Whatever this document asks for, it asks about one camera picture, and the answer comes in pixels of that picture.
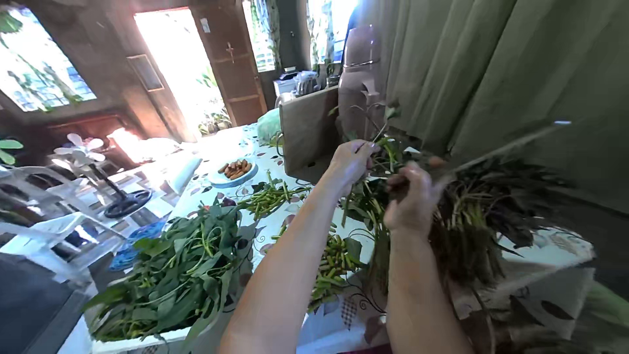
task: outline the fan stand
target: fan stand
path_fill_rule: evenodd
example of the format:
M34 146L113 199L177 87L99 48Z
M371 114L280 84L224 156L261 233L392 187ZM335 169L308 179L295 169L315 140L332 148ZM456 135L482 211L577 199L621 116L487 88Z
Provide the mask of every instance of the fan stand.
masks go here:
M121 217L127 216L138 209L142 208L149 200L151 200L151 195L153 195L153 191L150 190L137 190L131 193L125 193L118 186L116 186L112 181L109 180L107 176L105 176L101 170L99 170L95 164L89 164L89 167L92 169L94 174L105 181L108 186L113 189L116 194L119 196L119 200L109 204L105 209L105 217L110 219L119 219Z

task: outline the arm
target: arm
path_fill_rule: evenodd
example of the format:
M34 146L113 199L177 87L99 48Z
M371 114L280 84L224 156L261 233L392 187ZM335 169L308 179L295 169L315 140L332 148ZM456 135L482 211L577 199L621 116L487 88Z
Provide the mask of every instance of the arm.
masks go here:
M472 353L465 333L443 294L428 233L447 181L433 185L415 163L400 174L410 180L407 196L389 204L391 230L387 330L394 353ZM394 183L399 176L393 176Z
M221 354L294 353L338 199L365 172L375 147L338 147L290 227L260 262L221 339Z

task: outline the hand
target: hand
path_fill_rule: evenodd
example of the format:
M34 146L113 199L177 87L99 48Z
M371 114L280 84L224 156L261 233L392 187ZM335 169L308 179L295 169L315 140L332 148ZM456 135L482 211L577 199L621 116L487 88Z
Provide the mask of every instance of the hand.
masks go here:
M433 183L430 175L415 162L408 163L387 180L387 188L391 188L404 180L410 182L408 193L401 200L391 201L384 214L384 224L393 231L405 230L413 234L420 233L425 239L432 224L435 207L441 199L441 193L451 178L444 177Z
M340 187L340 197L352 191L352 184L371 168L371 154L378 152L380 147L372 142L353 140L337 147L332 157L330 167L322 180L328 180L331 185Z

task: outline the table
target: table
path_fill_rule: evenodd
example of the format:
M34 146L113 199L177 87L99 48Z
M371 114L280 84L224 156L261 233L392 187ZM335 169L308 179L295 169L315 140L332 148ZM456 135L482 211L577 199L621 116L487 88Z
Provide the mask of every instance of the table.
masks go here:
M218 132L205 144L197 148L203 162L196 170L195 176L187 185L181 199L173 210L172 217L185 217L198 209L199 205L211 205L218 198L228 197L239 200L243 194L252 191L252 185L267 181L266 171L270 171L272 178L283 179L289 188L299 185L310 185L285 174L282 156L278 155L275 147L260 146L257 140L257 124L236 127ZM258 173L244 184L233 188L211 188L207 175L217 170L224 163L239 158L254 160L259 166ZM299 211L302 201L285 203L278 211L262 219L257 229L256 238L252 246L253 270L265 256L264 250L275 243L270 237L279 233L282 222L289 215ZM337 233L348 237L354 229L364 227L362 222L348 218L345 227L341 227L343 211L337 207L334 211L333 222L338 226ZM253 215L243 210L242 225L253 223ZM368 263L374 249L374 243L364 236L352 236L362 243L360 261ZM505 247L512 247L510 241L502 237L499 242ZM520 287L535 280L539 280L560 269L587 261L593 257L591 244L560 231L541 232L535 236L535 245L529 249L519 249L524 256L520 258L503 252L503 268L506 278L494 290L480 292L485 299L494 296L509 295ZM360 285L356 277L349 279L350 283ZM321 306L316 314L304 317L302 330L299 335L298 353L338 353L343 351L361 350L378 346L388 342L384 323L386 318L379 311L384 310L382 299L376 295L377 303L366 300L355 287L349 287L342 294L338 302ZM478 304L471 294L459 290L454 298L457 313L464 317L465 313L478 308ZM208 333L197 340L196 348L203 353L213 352L218 346L218 340L229 320L230 314L225 314ZM187 329L180 329L162 336L167 341L180 341L185 338ZM154 338L119 341L94 344L94 353L113 353L149 345L160 344Z

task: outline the window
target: window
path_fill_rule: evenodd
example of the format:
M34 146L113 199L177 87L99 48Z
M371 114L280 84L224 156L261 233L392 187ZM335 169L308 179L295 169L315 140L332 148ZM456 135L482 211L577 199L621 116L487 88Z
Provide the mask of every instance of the window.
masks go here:
M275 70L275 57L273 56L273 41L269 34L262 29L262 24L257 15L255 0L243 0L242 8L245 10L245 20L249 30L249 39L255 56L255 64L258 72Z
M28 8L0 11L0 29L0 90L23 111L96 99Z
M345 46L345 35L347 25L354 8L358 5L358 0L310 0L309 1L309 21L313 21L313 31L318 53L319 64L325 61L325 51L327 48L326 30L331 27L333 34L333 61L341 62L343 59L343 48Z

